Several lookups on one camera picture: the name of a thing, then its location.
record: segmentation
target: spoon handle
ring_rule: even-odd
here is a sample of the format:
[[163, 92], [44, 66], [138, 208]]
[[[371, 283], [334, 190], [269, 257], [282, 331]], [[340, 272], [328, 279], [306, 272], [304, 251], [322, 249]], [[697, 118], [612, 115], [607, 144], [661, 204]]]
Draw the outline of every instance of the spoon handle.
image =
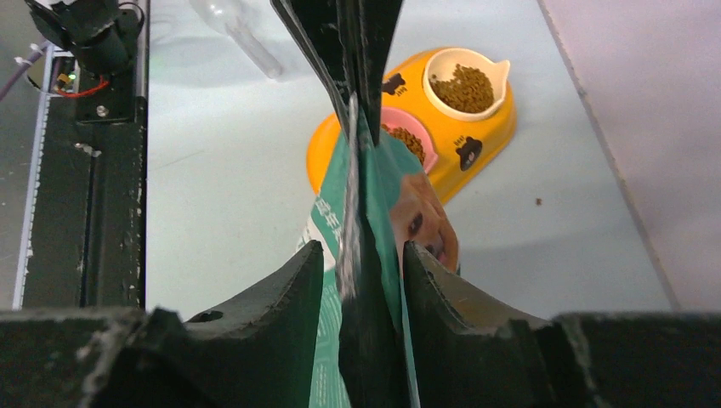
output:
[[275, 79], [283, 72], [281, 63], [265, 49], [247, 27], [239, 23], [235, 26], [226, 25], [225, 30], [268, 78]]

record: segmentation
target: transparent spoon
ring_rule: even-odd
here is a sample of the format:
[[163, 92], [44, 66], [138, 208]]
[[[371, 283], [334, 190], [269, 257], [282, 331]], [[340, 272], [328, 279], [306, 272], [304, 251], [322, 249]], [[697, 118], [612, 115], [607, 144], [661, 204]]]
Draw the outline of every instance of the transparent spoon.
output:
[[253, 63], [270, 79], [282, 72], [281, 64], [248, 30], [236, 0], [190, 0], [190, 5], [210, 28], [230, 36]]

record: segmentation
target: dry dog food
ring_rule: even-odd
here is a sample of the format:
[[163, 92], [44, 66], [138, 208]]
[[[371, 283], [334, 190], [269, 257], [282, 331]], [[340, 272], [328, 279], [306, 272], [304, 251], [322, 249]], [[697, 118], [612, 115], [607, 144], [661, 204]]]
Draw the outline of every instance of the dry dog food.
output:
[[456, 64], [453, 79], [438, 81], [433, 75], [430, 87], [438, 99], [456, 111], [481, 113], [493, 105], [491, 81], [478, 68]]
[[423, 161], [426, 159], [426, 153], [425, 151], [423, 151], [423, 146], [421, 145], [421, 140], [419, 138], [417, 138], [413, 133], [408, 132], [408, 130], [404, 129], [403, 127], [396, 127], [391, 129], [388, 126], [382, 124], [381, 128], [383, 128], [383, 130], [388, 132], [394, 138], [405, 143], [408, 150], [410, 150], [412, 154], [416, 155], [418, 160], [421, 161], [421, 164], [423, 164]]

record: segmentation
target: pet food bag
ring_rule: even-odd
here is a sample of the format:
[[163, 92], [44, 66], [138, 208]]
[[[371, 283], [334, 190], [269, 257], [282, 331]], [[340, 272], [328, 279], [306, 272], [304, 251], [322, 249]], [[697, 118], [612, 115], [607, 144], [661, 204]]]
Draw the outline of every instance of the pet food bag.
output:
[[[423, 171], [418, 158], [406, 145], [382, 129], [373, 146], [367, 129], [359, 121], [358, 137], [362, 153], [356, 153], [364, 168], [365, 217], [375, 237], [380, 258], [383, 295], [393, 328], [405, 345], [409, 398], [417, 405], [415, 371], [410, 332], [401, 284], [402, 248], [415, 241], [434, 254], [449, 270], [458, 268], [458, 242], [446, 213]], [[315, 362], [310, 407], [351, 407], [338, 369], [338, 334], [343, 309], [336, 285], [335, 267], [343, 241], [343, 211], [349, 159], [353, 150], [341, 134], [335, 146], [320, 194], [298, 243], [319, 241], [324, 250], [324, 279], [321, 311], [315, 345]]]

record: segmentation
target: screw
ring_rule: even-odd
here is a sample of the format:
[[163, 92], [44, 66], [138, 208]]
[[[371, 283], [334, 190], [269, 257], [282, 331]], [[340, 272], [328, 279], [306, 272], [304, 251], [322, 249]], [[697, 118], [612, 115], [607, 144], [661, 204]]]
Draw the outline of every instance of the screw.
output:
[[103, 105], [98, 105], [98, 107], [95, 108], [95, 112], [100, 117], [106, 117], [106, 116], [108, 116], [108, 112], [110, 112], [110, 111], [108, 110], [108, 108], [104, 107]]

